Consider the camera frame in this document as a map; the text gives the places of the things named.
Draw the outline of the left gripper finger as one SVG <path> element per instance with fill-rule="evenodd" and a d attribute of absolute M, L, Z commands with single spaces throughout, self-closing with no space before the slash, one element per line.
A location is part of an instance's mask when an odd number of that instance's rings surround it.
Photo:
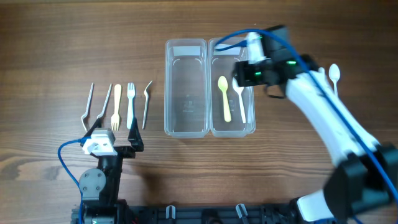
<path fill-rule="evenodd" d="M 92 133 L 93 133 L 93 131 L 96 129 L 96 128 L 101 128 L 102 127 L 102 119 L 101 118 L 98 118 L 96 121 L 95 121 L 95 123 L 92 125 L 92 127 L 87 131 L 87 133 L 83 136 L 83 139 L 84 138 L 88 138 L 88 137 L 90 137 L 91 135 L 92 135 Z"/>
<path fill-rule="evenodd" d="M 142 152 L 144 150 L 144 143 L 143 143 L 141 135 L 139 133 L 139 127 L 137 125 L 136 118 L 133 118 L 133 120 L 131 122 L 129 136 L 128 136 L 127 140 L 130 142 L 131 147 L 133 148 L 134 151 Z"/>

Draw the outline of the white plastic spoon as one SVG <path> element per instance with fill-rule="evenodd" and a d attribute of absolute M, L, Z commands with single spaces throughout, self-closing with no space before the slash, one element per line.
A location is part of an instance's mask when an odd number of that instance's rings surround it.
<path fill-rule="evenodd" d="M 243 93 L 244 87 L 239 86 L 238 82 L 235 78 L 233 78 L 232 84 L 233 84 L 233 90 L 238 94 L 239 108 L 240 108 L 240 112 L 241 112 L 242 122 L 244 124 L 246 124 L 246 114 L 245 114 L 243 98 L 242 98 L 242 93 Z"/>

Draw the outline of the white plastic fork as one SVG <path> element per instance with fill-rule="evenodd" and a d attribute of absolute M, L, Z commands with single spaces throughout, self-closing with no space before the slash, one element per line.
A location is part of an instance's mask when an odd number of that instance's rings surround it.
<path fill-rule="evenodd" d="M 132 121 L 134 119 L 134 99 L 136 96 L 136 89 L 134 83 L 128 83 L 127 85 L 127 98 L 128 98 L 128 107 L 127 107 L 127 128 L 131 129 Z"/>

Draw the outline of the short white spoon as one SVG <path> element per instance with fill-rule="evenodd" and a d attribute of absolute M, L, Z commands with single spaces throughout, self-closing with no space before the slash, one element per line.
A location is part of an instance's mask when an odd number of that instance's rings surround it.
<path fill-rule="evenodd" d="M 324 69 L 323 67 L 320 67 L 320 68 L 318 69 L 318 72 L 319 72 L 319 73 L 322 73 L 322 74 L 325 74 L 325 69 Z"/>

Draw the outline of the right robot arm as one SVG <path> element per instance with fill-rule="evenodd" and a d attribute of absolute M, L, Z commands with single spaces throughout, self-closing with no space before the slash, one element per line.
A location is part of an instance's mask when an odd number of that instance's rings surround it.
<path fill-rule="evenodd" d="M 248 59 L 234 75 L 240 86 L 279 86 L 307 117 L 335 166 L 322 189 L 299 197 L 304 222 L 345 221 L 397 201 L 397 149 L 369 134 L 335 95 L 324 70 L 289 44 L 284 26 L 245 29 Z"/>

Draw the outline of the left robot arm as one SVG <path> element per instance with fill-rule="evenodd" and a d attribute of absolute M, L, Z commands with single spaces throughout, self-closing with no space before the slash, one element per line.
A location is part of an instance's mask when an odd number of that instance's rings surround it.
<path fill-rule="evenodd" d="M 127 140 L 128 146 L 113 147 L 113 152 L 97 153 L 101 147 L 113 146 L 115 140 L 111 129 L 101 127 L 100 121 L 83 136 L 88 154 L 98 160 L 95 168 L 85 171 L 78 183 L 82 193 L 82 205 L 72 210 L 71 222 L 79 223 L 138 223 L 138 217 L 125 200 L 118 198 L 122 164 L 124 159 L 135 158 L 136 152 L 144 150 L 137 119 L 133 118 Z"/>

